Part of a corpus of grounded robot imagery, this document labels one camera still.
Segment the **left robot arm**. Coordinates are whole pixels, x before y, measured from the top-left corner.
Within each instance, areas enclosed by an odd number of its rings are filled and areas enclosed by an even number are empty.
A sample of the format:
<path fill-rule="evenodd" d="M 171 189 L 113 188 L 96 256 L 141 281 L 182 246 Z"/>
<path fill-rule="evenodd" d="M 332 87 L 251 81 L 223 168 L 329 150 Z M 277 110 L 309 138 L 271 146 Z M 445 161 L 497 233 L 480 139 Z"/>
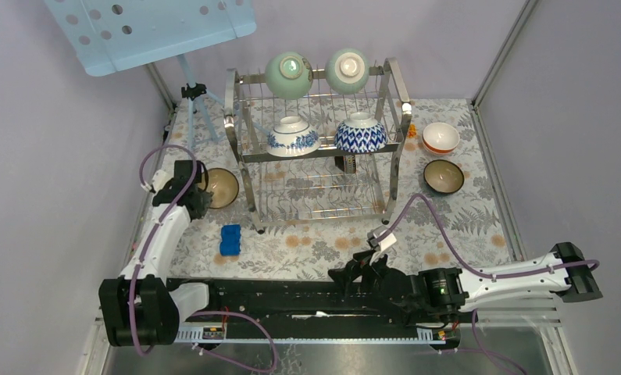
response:
<path fill-rule="evenodd" d="M 208 212 L 211 193 L 198 188 L 209 174 L 200 161 L 181 160 L 173 175 L 155 187 L 153 219 L 134 257 L 120 275 L 104 279 L 98 297 L 109 343 L 148 352 L 154 345 L 170 345 L 180 324 L 195 314 L 214 320 L 221 310 L 219 297 L 204 283 L 167 287 L 171 260 L 185 230 Z"/>

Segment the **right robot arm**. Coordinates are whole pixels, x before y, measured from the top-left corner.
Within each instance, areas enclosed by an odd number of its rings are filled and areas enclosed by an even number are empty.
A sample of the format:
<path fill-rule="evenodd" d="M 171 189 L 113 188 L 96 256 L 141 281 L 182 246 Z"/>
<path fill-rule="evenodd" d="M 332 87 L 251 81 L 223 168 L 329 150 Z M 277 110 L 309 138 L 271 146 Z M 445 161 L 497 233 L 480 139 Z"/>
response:
<path fill-rule="evenodd" d="M 573 243 L 563 242 L 544 256 L 506 267 L 441 267 L 414 274 L 389 267 L 387 255 L 369 250 L 328 275 L 343 296 L 368 295 L 372 301 L 366 308 L 408 326 L 460 322 L 481 305 L 527 295 L 554 294 L 565 303 L 599 299 L 593 275 L 599 265 L 585 259 Z"/>

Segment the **orange bowl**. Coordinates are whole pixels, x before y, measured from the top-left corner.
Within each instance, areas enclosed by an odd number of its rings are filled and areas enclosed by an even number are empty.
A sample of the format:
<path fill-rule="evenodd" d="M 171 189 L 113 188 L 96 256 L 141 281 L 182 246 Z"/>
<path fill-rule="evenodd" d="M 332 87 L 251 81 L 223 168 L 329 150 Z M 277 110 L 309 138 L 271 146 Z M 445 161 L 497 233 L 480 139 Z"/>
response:
<path fill-rule="evenodd" d="M 453 152 L 461 141 L 459 132 L 448 123 L 436 122 L 426 125 L 422 132 L 423 147 L 437 155 Z"/>

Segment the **teal blue bowl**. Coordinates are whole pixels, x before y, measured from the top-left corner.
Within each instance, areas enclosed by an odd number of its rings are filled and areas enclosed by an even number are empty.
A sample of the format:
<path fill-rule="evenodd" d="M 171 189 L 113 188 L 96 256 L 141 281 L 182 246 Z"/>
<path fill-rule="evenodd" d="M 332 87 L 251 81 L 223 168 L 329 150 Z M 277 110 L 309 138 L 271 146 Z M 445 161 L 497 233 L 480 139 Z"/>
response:
<path fill-rule="evenodd" d="M 465 179 L 462 169 L 457 164 L 445 159 L 433 160 L 423 169 L 424 182 L 438 194 L 456 193 L 462 189 Z"/>

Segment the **brown speckled bowl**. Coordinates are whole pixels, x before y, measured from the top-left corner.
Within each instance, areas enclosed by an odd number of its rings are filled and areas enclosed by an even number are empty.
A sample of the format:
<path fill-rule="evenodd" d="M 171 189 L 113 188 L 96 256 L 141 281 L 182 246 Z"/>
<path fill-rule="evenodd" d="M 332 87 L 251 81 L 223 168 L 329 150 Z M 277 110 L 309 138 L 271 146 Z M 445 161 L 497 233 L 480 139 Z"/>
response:
<path fill-rule="evenodd" d="M 236 176 L 224 168 L 212 168 L 207 174 L 200 176 L 197 183 L 200 190 L 212 195 L 210 209 L 223 209 L 231 205 L 237 198 L 240 185 Z"/>

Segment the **blue white zigzag bowl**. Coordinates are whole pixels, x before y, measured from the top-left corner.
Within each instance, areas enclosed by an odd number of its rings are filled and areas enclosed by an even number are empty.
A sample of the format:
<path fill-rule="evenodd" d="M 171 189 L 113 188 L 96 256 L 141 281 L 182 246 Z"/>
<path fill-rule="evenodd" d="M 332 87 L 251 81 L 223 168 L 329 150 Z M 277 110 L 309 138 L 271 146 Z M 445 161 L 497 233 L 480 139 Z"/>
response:
<path fill-rule="evenodd" d="M 387 144 L 385 127 L 369 112 L 351 113 L 337 126 L 334 147 L 353 154 L 371 153 Z"/>

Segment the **steel two-tier dish rack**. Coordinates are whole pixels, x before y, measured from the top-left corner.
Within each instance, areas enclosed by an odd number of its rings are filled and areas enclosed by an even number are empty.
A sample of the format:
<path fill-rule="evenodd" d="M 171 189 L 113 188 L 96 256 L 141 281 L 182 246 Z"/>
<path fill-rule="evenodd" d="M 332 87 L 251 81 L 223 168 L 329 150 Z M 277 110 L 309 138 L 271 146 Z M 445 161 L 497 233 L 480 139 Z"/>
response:
<path fill-rule="evenodd" d="M 263 73 L 228 70 L 224 129 L 257 232 L 331 221 L 391 221 L 413 106 L 396 58 L 371 66 L 369 74 L 361 91 L 342 95 L 326 82 L 323 69 L 315 69 L 309 92 L 289 101 L 266 89 Z M 355 112 L 370 113 L 384 126 L 381 149 L 350 154 L 335 147 L 339 123 Z M 285 116 L 300 116 L 316 129 L 315 151 L 267 152 L 269 135 Z"/>

